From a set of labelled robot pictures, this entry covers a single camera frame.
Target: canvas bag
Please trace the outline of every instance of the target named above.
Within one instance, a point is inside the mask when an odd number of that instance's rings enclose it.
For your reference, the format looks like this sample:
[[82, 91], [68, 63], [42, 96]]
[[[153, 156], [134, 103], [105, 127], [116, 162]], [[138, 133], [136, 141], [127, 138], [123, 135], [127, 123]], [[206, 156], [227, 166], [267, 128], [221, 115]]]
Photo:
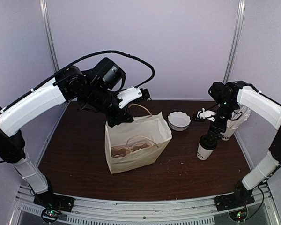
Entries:
[[[172, 139], [170, 127], [161, 112], [158, 115], [151, 114], [133, 119], [132, 123], [121, 123], [114, 127], [109, 127], [107, 123], [105, 125], [105, 155], [111, 174], [154, 163]], [[140, 140], [146, 140], [152, 145], [130, 152], [124, 157], [111, 157], [113, 146], [127, 146], [129, 148], [139, 143]]]

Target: beige strap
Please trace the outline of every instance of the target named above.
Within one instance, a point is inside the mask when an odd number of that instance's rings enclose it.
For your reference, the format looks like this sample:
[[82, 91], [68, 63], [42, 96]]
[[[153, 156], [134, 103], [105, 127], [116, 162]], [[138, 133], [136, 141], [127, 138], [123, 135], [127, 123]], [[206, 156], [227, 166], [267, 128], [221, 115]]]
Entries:
[[142, 105], [135, 104], [135, 103], [131, 103], [131, 104], [128, 106], [128, 108], [130, 108], [130, 107], [133, 106], [133, 105], [138, 106], [138, 107], [143, 108], [144, 110], [146, 110], [146, 111], [150, 114], [150, 115], [148, 116], [148, 118], [152, 116], [152, 113], [150, 112], [150, 110], [147, 109], [146, 107], [142, 106]]
[[145, 137], [145, 136], [141, 136], [141, 135], [137, 135], [137, 136], [133, 136], [133, 137], [129, 138], [129, 139], [127, 140], [127, 142], [126, 142], [127, 148], [129, 148], [129, 149], [131, 148], [131, 147], [128, 146], [128, 142], [129, 142], [130, 140], [134, 139], [134, 138], [143, 138], [143, 139], [147, 139], [147, 140], [151, 141], [156, 147], [159, 148], [158, 144], [155, 143], [152, 139], [150, 139], [150, 138], [148, 138], [148, 137]]

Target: bowl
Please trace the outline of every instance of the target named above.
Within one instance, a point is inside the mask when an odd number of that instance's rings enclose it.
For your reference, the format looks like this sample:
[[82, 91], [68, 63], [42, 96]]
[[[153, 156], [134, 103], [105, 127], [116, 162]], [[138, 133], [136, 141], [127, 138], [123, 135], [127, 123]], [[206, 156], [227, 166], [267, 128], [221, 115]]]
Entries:
[[184, 112], [171, 112], [168, 116], [170, 128], [176, 131], [183, 131], [188, 128], [191, 118]]

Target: dark wooden table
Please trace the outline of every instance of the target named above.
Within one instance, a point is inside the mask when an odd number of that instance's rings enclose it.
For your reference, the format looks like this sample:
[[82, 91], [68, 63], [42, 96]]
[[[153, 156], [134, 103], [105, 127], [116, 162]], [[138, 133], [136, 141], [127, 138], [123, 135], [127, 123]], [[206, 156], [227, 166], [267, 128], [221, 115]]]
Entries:
[[[213, 103], [148, 101], [142, 105], [153, 114], [162, 111], [167, 120], [170, 112], [192, 115]], [[199, 138], [209, 126], [206, 121], [192, 122], [183, 132], [172, 131], [172, 140], [154, 164], [110, 175], [104, 152], [105, 116], [77, 108], [75, 102], [67, 108], [40, 165], [57, 193], [125, 201], [195, 198], [232, 192], [250, 171], [234, 136], [219, 141], [208, 160], [197, 158]], [[135, 106], [131, 112], [146, 115]]]

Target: table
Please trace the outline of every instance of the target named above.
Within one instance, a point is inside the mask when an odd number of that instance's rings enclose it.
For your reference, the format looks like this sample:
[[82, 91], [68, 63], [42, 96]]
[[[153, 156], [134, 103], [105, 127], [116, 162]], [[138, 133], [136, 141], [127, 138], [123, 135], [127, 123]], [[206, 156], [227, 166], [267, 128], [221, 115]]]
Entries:
[[[192, 113], [214, 104], [211, 101], [147, 101], [141, 103], [164, 118], [173, 111]], [[40, 164], [56, 193], [78, 197], [155, 201], [187, 199], [232, 192], [234, 184], [249, 171], [234, 136], [219, 141], [208, 160], [196, 156], [199, 138], [209, 122], [192, 122], [173, 138], [157, 161], [136, 170], [110, 175], [104, 152], [105, 115], [78, 112], [76, 102], [66, 109]], [[134, 116], [146, 115], [131, 107]]]

